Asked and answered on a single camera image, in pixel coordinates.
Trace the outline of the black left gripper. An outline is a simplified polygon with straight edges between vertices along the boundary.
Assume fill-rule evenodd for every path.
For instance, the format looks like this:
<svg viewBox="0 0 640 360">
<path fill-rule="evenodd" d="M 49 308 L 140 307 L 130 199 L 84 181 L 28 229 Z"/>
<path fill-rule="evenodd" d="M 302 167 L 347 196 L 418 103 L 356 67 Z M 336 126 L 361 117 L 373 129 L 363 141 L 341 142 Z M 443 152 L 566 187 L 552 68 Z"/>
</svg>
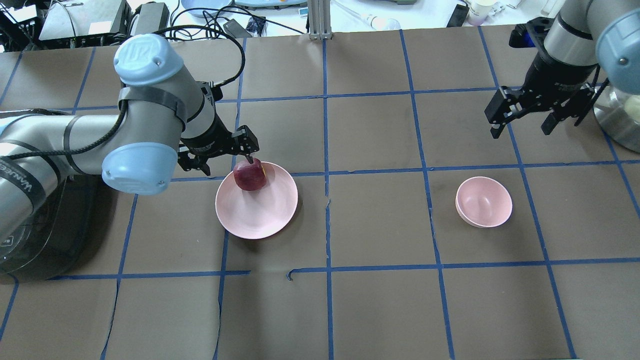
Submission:
<svg viewBox="0 0 640 360">
<path fill-rule="evenodd" d="M 258 151 L 258 138 L 248 125 L 241 125 L 236 130 L 230 131 L 216 115 L 203 134 L 181 139 L 177 164 L 185 172 L 197 170 L 206 177 L 210 177 L 209 159 L 224 155 L 243 156 L 249 164 L 253 164 L 253 154 Z"/>
</svg>

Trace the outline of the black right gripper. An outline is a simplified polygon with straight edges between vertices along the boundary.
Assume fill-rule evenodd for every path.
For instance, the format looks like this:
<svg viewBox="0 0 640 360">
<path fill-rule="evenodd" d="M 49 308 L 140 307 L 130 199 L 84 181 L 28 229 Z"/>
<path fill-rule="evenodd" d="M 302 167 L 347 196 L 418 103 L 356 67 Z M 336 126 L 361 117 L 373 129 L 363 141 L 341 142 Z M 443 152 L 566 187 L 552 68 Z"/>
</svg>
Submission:
<svg viewBox="0 0 640 360">
<path fill-rule="evenodd" d="M 541 125 L 545 136 L 567 118 L 581 125 L 597 99 L 595 87 L 601 74 L 592 35 L 573 28 L 560 16 L 537 17 L 517 25 L 509 45 L 530 45 L 536 53 L 521 87 L 501 86 L 484 110 L 493 139 L 510 122 L 532 113 L 547 113 Z"/>
</svg>

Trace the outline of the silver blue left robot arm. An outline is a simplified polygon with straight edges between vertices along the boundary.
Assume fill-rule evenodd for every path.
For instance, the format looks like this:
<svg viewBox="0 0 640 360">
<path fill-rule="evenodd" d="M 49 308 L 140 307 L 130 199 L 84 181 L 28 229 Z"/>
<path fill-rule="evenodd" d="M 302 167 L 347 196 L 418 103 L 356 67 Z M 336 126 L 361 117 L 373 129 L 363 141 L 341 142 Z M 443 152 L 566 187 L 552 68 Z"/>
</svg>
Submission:
<svg viewBox="0 0 640 360">
<path fill-rule="evenodd" d="M 3 239 L 72 175 L 99 175 L 117 191 L 157 195 L 176 165 L 205 172 L 209 159 L 223 155 L 253 161 L 256 135 L 246 125 L 226 128 L 216 108 L 219 85 L 195 80 L 165 34 L 132 36 L 116 51 L 117 115 L 1 112 Z"/>
</svg>

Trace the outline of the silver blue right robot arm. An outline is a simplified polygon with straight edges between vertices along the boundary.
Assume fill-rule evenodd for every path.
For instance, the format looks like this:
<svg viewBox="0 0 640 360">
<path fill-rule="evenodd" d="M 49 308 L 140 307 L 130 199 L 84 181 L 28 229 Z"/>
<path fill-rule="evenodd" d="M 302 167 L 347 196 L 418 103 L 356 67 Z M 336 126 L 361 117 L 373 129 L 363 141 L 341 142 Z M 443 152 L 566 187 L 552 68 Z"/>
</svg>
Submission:
<svg viewBox="0 0 640 360">
<path fill-rule="evenodd" d="M 567 0 L 554 18 L 537 17 L 514 29 L 528 35 L 536 54 L 518 89 L 501 86 L 484 114 L 498 139 L 507 125 L 530 113 L 547 113 L 545 135 L 569 117 L 578 126 L 600 93 L 588 78 L 596 68 L 605 85 L 639 93 L 640 9 L 637 0 Z"/>
</svg>

